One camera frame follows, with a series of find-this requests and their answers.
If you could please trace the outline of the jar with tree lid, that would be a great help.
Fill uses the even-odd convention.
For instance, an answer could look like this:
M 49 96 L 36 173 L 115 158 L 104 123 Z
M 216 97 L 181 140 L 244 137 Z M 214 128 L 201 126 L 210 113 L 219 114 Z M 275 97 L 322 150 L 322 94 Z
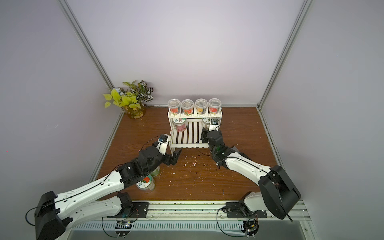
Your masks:
M 156 169 L 154 169 L 152 172 L 151 172 L 151 176 L 153 178 L 155 178 L 156 176 L 158 176 L 160 174 L 160 167 L 157 167 Z

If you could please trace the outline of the jar with orange flower lid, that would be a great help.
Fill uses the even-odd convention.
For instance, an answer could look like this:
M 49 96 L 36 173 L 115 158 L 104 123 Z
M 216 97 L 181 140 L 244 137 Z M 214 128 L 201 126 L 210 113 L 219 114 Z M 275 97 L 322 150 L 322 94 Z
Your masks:
M 210 125 L 211 125 L 211 119 L 210 118 L 202 118 L 202 122 L 203 122 L 204 129 L 209 130 Z

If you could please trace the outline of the jar with strawberry lid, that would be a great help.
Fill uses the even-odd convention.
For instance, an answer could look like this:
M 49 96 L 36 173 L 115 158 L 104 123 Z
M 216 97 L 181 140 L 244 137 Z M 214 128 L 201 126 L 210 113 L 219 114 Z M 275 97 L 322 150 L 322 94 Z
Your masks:
M 150 193 L 154 191 L 156 184 L 152 175 L 146 176 L 142 181 L 136 183 L 136 186 L 139 190 L 144 193 Z

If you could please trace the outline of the clear seed container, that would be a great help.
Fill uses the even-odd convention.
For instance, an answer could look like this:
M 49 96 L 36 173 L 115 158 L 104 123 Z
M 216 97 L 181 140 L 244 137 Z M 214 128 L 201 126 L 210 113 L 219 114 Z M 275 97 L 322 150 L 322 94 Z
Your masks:
M 210 114 L 216 115 L 220 112 L 222 107 L 222 102 L 220 99 L 212 98 L 208 102 Z
M 206 99 L 197 99 L 195 101 L 195 107 L 196 107 L 197 114 L 203 115 L 207 111 L 208 101 Z
M 183 114 L 190 116 L 194 113 L 194 102 L 190 99 L 185 99 L 181 102 Z

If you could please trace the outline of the clear container red seeds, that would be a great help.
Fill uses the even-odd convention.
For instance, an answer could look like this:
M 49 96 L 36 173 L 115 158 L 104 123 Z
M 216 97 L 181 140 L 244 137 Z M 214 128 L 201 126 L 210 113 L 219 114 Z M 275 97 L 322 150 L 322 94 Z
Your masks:
M 169 113 L 178 115 L 181 112 L 181 101 L 179 99 L 170 99 L 168 101 Z

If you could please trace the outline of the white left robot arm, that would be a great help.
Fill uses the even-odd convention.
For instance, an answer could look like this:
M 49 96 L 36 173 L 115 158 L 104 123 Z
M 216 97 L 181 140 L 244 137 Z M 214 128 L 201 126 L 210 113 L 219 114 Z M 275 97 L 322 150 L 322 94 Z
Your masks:
M 36 238 L 55 240 L 83 222 L 130 217 L 134 205 L 123 190 L 144 180 L 161 164 L 175 165 L 182 151 L 171 155 L 166 151 L 163 147 L 147 147 L 134 160 L 92 183 L 61 194 L 43 194 L 34 213 Z

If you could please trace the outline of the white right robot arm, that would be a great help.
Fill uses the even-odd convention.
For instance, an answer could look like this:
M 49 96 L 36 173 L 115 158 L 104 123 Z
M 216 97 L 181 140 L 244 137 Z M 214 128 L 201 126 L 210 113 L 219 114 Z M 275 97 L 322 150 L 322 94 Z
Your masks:
M 221 130 L 203 129 L 203 141 L 208 143 L 211 157 L 218 168 L 237 172 L 254 182 L 260 189 L 267 210 L 283 220 L 302 198 L 301 193 L 278 165 L 274 167 L 258 164 L 239 152 L 236 147 L 225 145 Z

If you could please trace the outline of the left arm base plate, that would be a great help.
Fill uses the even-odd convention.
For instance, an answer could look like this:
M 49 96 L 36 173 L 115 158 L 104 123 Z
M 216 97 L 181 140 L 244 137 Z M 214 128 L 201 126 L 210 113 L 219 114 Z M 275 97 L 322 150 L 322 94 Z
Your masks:
M 149 202 L 133 202 L 127 207 L 122 207 L 120 212 L 115 215 L 115 218 L 144 219 L 147 217 L 148 210 Z

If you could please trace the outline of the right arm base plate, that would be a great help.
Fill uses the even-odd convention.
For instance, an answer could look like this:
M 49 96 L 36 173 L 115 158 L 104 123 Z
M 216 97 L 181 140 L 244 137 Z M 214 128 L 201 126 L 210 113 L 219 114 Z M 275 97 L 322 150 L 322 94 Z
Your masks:
M 229 219 L 238 219 L 238 218 L 258 218 L 266 219 L 267 212 L 264 210 L 257 210 L 252 212 L 244 204 L 239 202 L 226 202 L 226 214 Z

